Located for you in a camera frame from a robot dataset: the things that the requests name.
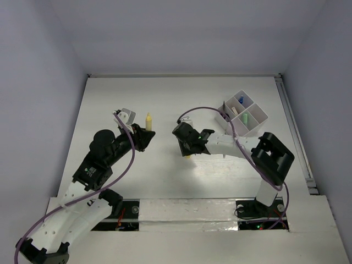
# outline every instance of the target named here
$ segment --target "black mount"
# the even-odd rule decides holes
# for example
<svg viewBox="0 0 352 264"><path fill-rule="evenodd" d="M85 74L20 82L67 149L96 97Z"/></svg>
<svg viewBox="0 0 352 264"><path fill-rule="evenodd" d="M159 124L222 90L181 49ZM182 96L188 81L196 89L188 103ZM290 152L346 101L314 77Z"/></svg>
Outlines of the black mount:
<svg viewBox="0 0 352 264"><path fill-rule="evenodd" d="M20 248L20 252L33 264L66 264L69 259L69 243L61 243L55 253L46 254L46 249L37 249L32 245L32 239L26 239Z"/></svg>
<svg viewBox="0 0 352 264"><path fill-rule="evenodd" d="M277 217L278 206L284 206L283 200L276 198L270 207L263 205L257 200L236 200L236 215L238 218L247 220L250 218Z"/></svg>
<svg viewBox="0 0 352 264"><path fill-rule="evenodd" d="M272 133L265 132L260 142L252 148L252 159L257 168L276 186L281 186L295 156Z"/></svg>
<svg viewBox="0 0 352 264"><path fill-rule="evenodd" d="M123 203L123 197L119 195L117 192L106 189L105 191L102 191L99 194L99 199L103 199L109 203L109 205L112 207L111 209L111 215L116 216L119 214L122 208L122 203Z"/></svg>
<svg viewBox="0 0 352 264"><path fill-rule="evenodd" d="M98 223L92 231L139 231L139 200L123 201L118 214L111 214L109 222Z"/></svg>
<svg viewBox="0 0 352 264"><path fill-rule="evenodd" d="M130 136L135 149L143 152L155 136L154 131L146 131L137 124L132 126L133 133ZM121 135L115 138L110 130L100 130L89 145L89 153L73 175L73 182L85 185L85 190L99 190L112 175L111 166L132 149L127 134L123 129Z"/></svg>
<svg viewBox="0 0 352 264"><path fill-rule="evenodd" d="M190 124L181 122L172 131L172 134L178 139L181 154L184 157L192 154L210 154L205 144L207 144L207 139L214 132L211 129L204 129L199 133Z"/></svg>

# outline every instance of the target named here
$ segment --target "small yellow object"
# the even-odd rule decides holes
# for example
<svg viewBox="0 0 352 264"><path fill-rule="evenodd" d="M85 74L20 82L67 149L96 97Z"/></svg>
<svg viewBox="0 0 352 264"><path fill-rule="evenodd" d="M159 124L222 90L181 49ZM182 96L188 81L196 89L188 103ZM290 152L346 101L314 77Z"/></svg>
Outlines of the small yellow object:
<svg viewBox="0 0 352 264"><path fill-rule="evenodd" d="M145 130L152 131L152 117L149 113L147 114L147 117L145 119Z"/></svg>

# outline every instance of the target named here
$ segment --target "red wire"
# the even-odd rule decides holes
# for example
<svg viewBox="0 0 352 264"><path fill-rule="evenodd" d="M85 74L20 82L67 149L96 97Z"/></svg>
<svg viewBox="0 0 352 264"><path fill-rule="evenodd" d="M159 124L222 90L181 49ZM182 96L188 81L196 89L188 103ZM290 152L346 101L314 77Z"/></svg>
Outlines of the red wire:
<svg viewBox="0 0 352 264"><path fill-rule="evenodd" d="M121 226L121 220L123 218L123 214L125 213L126 208L122 209L121 215L119 216L118 220L117 220L117 227Z"/></svg>
<svg viewBox="0 0 352 264"><path fill-rule="evenodd" d="M281 218L281 214L280 214L278 211L276 211L276 210L274 209L274 212ZM282 226L283 226L284 228L288 229L287 226L286 226L286 224L285 224L284 222L282 222Z"/></svg>

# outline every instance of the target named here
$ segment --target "white table surface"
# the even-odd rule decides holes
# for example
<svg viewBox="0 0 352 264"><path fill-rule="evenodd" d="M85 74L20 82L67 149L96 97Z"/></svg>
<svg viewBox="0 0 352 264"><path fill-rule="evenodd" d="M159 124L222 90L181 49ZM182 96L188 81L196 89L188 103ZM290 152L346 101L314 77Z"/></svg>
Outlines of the white table surface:
<svg viewBox="0 0 352 264"><path fill-rule="evenodd" d="M261 127L274 133L297 156L282 103L272 77L92 78L88 79L58 197L89 151L94 133L118 134L111 111L136 112L142 127L147 112L155 138L136 154L130 172L112 189L125 199L195 199L255 197L260 177L246 160L221 155L181 157L171 134L176 119L198 106L218 107L244 90L268 114ZM194 126L221 131L209 110L190 113ZM130 154L113 166L112 179L125 170ZM284 230L172 232L90 232L71 252L69 263L348 263L324 196L310 196L298 159L286 182L290 191ZM54 206L57 199L52 199Z"/></svg>

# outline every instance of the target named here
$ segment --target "cable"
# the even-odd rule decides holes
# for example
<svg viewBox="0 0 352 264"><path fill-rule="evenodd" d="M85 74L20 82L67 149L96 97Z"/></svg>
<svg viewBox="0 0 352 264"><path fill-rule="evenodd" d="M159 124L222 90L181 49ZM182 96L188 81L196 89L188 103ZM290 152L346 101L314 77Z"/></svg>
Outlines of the cable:
<svg viewBox="0 0 352 264"><path fill-rule="evenodd" d="M277 220L275 220L275 219L267 219L267 220L255 220L255 221L247 221L247 222L249 222L249 223L261 223L261 222L273 222L273 221L275 221L275 223L273 223L270 227L268 227L268 229L272 229L274 226L276 226L280 222L283 223L282 217L286 214L286 211L287 211L287 208L288 208L288 205L289 205L289 202L290 202L290 195L289 195L287 184L285 182L283 184L285 185L285 188L286 188L287 202L286 202L285 209L282 212L282 214L279 215L279 218Z"/></svg>
<svg viewBox="0 0 352 264"><path fill-rule="evenodd" d="M281 217L281 214L279 214L278 211L274 210L274 213Z"/></svg>
<svg viewBox="0 0 352 264"><path fill-rule="evenodd" d="M221 115L223 115L223 113L216 109L216 108L213 108L213 107L207 107L207 106L200 106L200 107L195 107L195 108L192 108L186 112L184 112L182 115L180 115L180 117L177 119L177 122L179 123L181 118L185 115L185 114L188 114L189 112L192 112L194 110L198 110L198 109L210 109L210 110L214 110L218 113L220 113ZM246 160L252 165L252 167L259 173L259 175L262 177L263 180L265 180L267 183L270 184L270 186L272 188L274 188L275 190L277 191L281 191L282 190L282 187L283 185L285 185L285 188L286 188L286 193L287 193L287 203L286 203L286 206L285 206L285 210L283 211L281 217L279 217L275 223L273 223L268 229L272 229L274 226L277 225L277 223L281 222L282 221L282 216L285 215L286 211L287 211L287 208L288 208L288 205L289 205L289 201L290 201L290 196L289 196L289 191L288 191L288 187L287 187L287 184L284 182L283 185L281 185L279 188L277 188L273 183L271 183L271 181L257 168L257 166L254 164L253 160L250 158L250 156L248 156L248 154L246 153L246 151L243 149L243 147L241 146L240 142L238 141L237 139L237 134L236 134L236 131L235 131L235 127L232 123L232 121L230 120L229 117L227 117L225 115L225 117L229 120L229 123L231 125L231 128L232 128L232 134L233 134L233 138L236 142L236 145L237 147L239 148L239 150L241 151L241 153L243 154L243 156L246 158ZM268 222L268 221L273 221L271 219L268 219L268 220L264 220L263 222Z"/></svg>
<svg viewBox="0 0 352 264"><path fill-rule="evenodd" d="M101 193L102 191L105 191L106 189L110 188L112 185L114 185L115 183L117 183L119 180L122 179L122 177L124 177L126 175L126 173L128 172L128 170L131 168L133 162L134 162L134 157L135 157L135 147L134 147L134 143L133 143L133 139L130 135L130 131L128 130L128 128L125 126L125 124L121 121L121 119L117 116L116 113L114 113L114 116L116 117L117 121L121 124L123 130L126 132L127 134L127 137L131 143L131 147L132 147L132 157L131 157L131 160L130 160L130 163L128 164L127 168L125 169L125 171L116 179L114 180L113 182L111 182L110 184L106 185L105 187L101 188L100 190L97 190L95 192L92 192L91 194L88 194L88 195L85 195L85 196L82 196L80 198L77 198L71 202L68 202L65 204L65 206L71 206L73 204L76 204L80 201L83 201L85 199L88 199L94 195L97 195L99 193ZM24 240L28 237L28 235L41 223L43 222L46 218L48 218L49 216L59 212L60 210L62 210L63 207L59 206L59 207L56 207L54 210L50 211L49 213L45 214L42 218L40 218L34 225L32 225L32 227L30 229L28 229L28 231L23 235L23 237L20 239L20 241L18 242L17 244L17 247L16 247L16 250L15 250L15 256L14 256L14 263L15 264L18 264L18 255L19 255L19 251L20 251L20 248L24 242Z"/></svg>
<svg viewBox="0 0 352 264"><path fill-rule="evenodd" d="M234 211L234 214L235 214L235 216L238 218L238 219L240 219L240 220L257 220L257 219L260 219L261 217L239 217L238 216L238 209L236 209L235 211Z"/></svg>
<svg viewBox="0 0 352 264"><path fill-rule="evenodd" d="M122 209L122 212L121 212L121 215L119 216L119 218L117 219L117 227L116 228L119 228L121 226L121 220L123 218L123 215L125 214L125 211L126 211L126 208L123 208Z"/></svg>

